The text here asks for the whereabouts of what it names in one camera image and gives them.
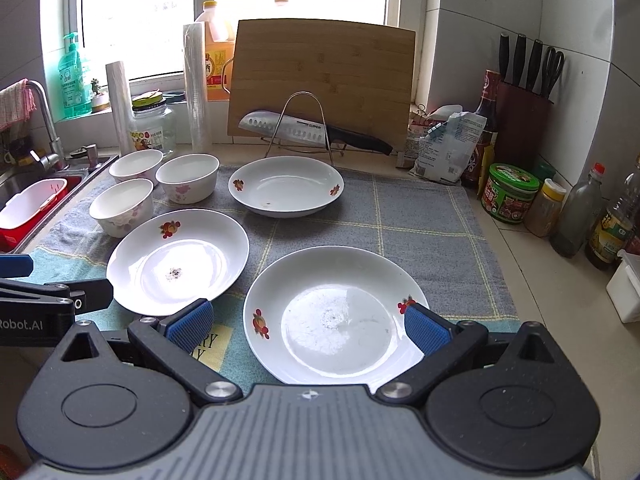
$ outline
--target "plate with fruit pattern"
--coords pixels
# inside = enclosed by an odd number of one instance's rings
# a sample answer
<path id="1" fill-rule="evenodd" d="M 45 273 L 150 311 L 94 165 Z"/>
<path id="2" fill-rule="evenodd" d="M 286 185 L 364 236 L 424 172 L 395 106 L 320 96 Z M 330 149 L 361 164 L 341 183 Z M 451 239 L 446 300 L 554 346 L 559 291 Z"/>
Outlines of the plate with fruit pattern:
<path id="1" fill-rule="evenodd" d="M 170 316 L 198 298 L 213 300 L 240 276 L 249 238 L 227 215 L 171 211 L 133 229 L 107 264 L 113 297 L 143 316 Z"/>
<path id="2" fill-rule="evenodd" d="M 306 156 L 272 156 L 243 166 L 229 193 L 248 210 L 272 218 L 307 216 L 338 200 L 344 180 L 335 168 Z"/>
<path id="3" fill-rule="evenodd" d="M 362 249 L 324 246 L 282 257 L 244 301 L 244 334 L 258 361 L 287 384 L 368 384 L 371 392 L 423 354 L 404 311 L 427 300 L 395 263 Z"/>

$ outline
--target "checkered tablecloth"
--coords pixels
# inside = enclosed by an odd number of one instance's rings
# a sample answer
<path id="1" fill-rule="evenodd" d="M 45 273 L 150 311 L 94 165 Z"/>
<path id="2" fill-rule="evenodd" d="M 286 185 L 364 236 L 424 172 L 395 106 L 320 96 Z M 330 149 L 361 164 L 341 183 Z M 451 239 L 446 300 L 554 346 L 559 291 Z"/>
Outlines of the checkered tablecloth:
<path id="1" fill-rule="evenodd" d="M 260 272 L 295 250 L 344 245 L 372 251 L 406 270 L 424 292 L 432 310 L 456 321 L 475 319 L 490 330 L 510 332 L 518 317 L 502 272 L 471 210 L 466 192 L 425 181 L 381 178 L 340 170 L 341 197 L 324 210 L 299 219 L 271 219 L 244 209 L 229 195 L 227 182 L 236 168 L 221 167 L 215 193 L 192 207 L 210 208 L 233 217 L 250 243 L 246 268 L 229 291 L 212 302 L 215 325 L 194 357 L 247 391 L 256 382 L 276 382 L 251 352 L 242 326 L 242 306 Z M 45 283 L 104 277 L 118 240 L 104 234 L 89 216 L 89 206 L 112 186 L 110 176 L 31 251 L 33 274 L 27 281 Z M 154 211 L 184 208 L 154 190 Z M 102 330 L 124 328 L 134 315 L 113 303 L 87 314 Z"/>

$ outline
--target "countertop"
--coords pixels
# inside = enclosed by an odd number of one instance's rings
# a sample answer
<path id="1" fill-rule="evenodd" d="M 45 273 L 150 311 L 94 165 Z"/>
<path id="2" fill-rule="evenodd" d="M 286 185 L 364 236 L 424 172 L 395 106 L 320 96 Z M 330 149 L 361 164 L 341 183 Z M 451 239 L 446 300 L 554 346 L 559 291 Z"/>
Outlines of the countertop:
<path id="1" fill-rule="evenodd" d="M 222 164 L 240 165 L 261 158 L 264 150 L 260 145 L 216 145 L 213 154 Z M 272 154 L 290 152 L 276 148 Z M 393 157 L 364 152 L 347 151 L 344 156 L 335 156 L 339 168 L 410 178 L 406 171 L 397 170 L 394 162 Z M 106 172 L 99 175 L 70 200 L 56 218 L 62 218 L 105 175 Z M 587 468 L 606 480 L 633 478 L 640 470 L 640 323 L 620 322 L 605 289 L 610 273 L 596 270 L 582 253 L 571 260 L 560 257 L 545 239 L 535 237 L 522 226 L 494 221 L 478 200 L 470 196 L 470 201 L 500 263 L 518 316 L 522 321 L 537 320 L 546 325 L 600 407 L 602 425 L 596 453 Z M 34 238 L 26 252 L 51 226 L 52 223 Z M 23 360 L 24 356 L 31 364 Z M 0 377 L 12 374 L 17 378 L 3 394 L 7 401 L 0 412 L 0 443 L 6 442 L 22 452 L 15 425 L 11 424 L 15 415 L 7 410 L 15 413 L 17 400 L 36 373 L 33 364 L 43 359 L 42 353 L 35 356 L 0 349 Z"/>

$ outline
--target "pink towel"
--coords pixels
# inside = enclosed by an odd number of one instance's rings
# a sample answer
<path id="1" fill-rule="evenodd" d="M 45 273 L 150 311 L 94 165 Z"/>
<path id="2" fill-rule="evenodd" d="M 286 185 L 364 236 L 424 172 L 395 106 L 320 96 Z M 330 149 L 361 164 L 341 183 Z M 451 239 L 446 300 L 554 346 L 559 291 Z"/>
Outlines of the pink towel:
<path id="1" fill-rule="evenodd" d="M 35 109 L 36 103 L 26 79 L 0 91 L 0 132 L 11 124 L 26 121 Z"/>

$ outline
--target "bamboo cutting board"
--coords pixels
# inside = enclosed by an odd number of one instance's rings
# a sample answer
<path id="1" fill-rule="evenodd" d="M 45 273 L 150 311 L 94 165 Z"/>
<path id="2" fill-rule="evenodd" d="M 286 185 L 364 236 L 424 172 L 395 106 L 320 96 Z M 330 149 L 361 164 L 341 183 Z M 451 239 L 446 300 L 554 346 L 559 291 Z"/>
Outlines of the bamboo cutting board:
<path id="1" fill-rule="evenodd" d="M 254 110 L 281 112 L 298 91 L 318 97 L 327 124 L 404 146 L 415 33 L 334 20 L 241 20 L 229 103 L 230 136 Z M 287 115 L 322 122 L 316 101 L 297 96 Z"/>

